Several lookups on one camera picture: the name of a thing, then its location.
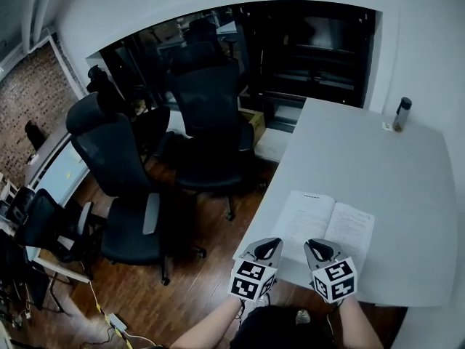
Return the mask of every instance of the water bottle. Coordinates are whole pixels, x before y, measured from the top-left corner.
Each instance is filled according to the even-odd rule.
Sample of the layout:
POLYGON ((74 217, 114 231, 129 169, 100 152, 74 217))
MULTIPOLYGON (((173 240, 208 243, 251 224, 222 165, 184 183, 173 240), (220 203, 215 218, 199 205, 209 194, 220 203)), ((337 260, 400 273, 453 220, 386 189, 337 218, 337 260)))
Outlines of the water bottle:
POLYGON ((410 112, 411 107, 412 107, 412 101, 410 100, 410 98, 402 97, 402 100, 400 101, 400 105, 397 108, 394 123, 392 125, 392 128, 396 132, 403 131, 405 127, 405 123, 407 121, 407 116, 408 116, 408 113, 410 112))

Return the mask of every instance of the chair wheel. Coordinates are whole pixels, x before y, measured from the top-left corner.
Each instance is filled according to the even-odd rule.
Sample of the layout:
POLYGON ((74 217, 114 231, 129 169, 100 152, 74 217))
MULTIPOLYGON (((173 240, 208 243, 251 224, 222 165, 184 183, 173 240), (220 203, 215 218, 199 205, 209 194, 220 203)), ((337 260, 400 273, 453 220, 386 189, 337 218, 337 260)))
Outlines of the chair wheel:
POLYGON ((205 249, 201 249, 200 251, 197 252, 197 255, 198 255, 201 259, 206 258, 206 250, 205 250, 205 249))

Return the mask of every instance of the white wall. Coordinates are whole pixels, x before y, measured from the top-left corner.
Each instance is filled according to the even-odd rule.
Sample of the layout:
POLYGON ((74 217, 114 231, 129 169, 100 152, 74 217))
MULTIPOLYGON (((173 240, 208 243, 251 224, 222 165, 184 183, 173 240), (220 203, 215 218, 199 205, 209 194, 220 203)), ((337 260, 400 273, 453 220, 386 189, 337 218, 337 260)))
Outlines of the white wall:
MULTIPOLYGON (((53 9, 65 53, 86 84, 89 66, 85 58, 116 39, 192 11, 244 1, 256 0, 54 0, 53 9)), ((383 17, 389 19, 390 29, 383 32, 381 50, 394 43, 397 57, 393 71, 389 63, 382 63, 376 74, 387 89, 384 112, 392 115, 400 98, 408 96, 413 101, 411 118, 445 135, 461 208, 459 245, 463 246, 456 288, 446 308, 410 309, 395 347, 454 348, 465 336, 465 298, 461 293, 465 291, 465 0, 325 1, 390 12, 383 17)), ((373 102, 384 101, 379 99, 382 93, 375 94, 373 102)))

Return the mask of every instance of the ceiling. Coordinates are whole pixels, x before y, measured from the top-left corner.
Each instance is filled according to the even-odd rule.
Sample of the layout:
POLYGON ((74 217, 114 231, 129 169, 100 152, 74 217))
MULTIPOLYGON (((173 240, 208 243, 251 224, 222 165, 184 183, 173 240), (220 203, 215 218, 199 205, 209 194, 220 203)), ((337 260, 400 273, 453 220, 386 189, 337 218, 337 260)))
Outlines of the ceiling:
POLYGON ((24 0, 0 0, 0 60, 21 40, 24 0))

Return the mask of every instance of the chair armrest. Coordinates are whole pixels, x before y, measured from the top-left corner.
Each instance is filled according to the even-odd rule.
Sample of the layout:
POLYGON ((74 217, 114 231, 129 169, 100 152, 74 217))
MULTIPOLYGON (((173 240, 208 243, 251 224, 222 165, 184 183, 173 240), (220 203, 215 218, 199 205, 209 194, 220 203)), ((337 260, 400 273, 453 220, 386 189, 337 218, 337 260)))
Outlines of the chair armrest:
POLYGON ((145 207, 144 226, 142 233, 147 236, 155 233, 158 223, 158 214, 160 213, 160 194, 151 193, 147 198, 147 206, 145 207))
POLYGON ((158 143, 158 146, 155 150, 155 153, 153 153, 153 156, 155 156, 156 158, 162 156, 165 151, 166 144, 168 143, 169 139, 173 136, 173 131, 165 133, 165 135, 161 138, 160 142, 158 143))
POLYGON ((254 149, 254 127, 252 124, 240 125, 239 151, 249 151, 254 149))
POLYGON ((78 235, 82 236, 84 234, 84 229, 86 228, 87 218, 91 214, 92 207, 94 204, 89 201, 85 203, 84 207, 82 208, 81 216, 79 216, 78 226, 76 227, 76 232, 78 235))
POLYGON ((237 43, 238 41, 235 40, 235 39, 228 39, 228 38, 222 38, 221 41, 225 42, 225 43, 231 43, 231 44, 235 44, 237 43))

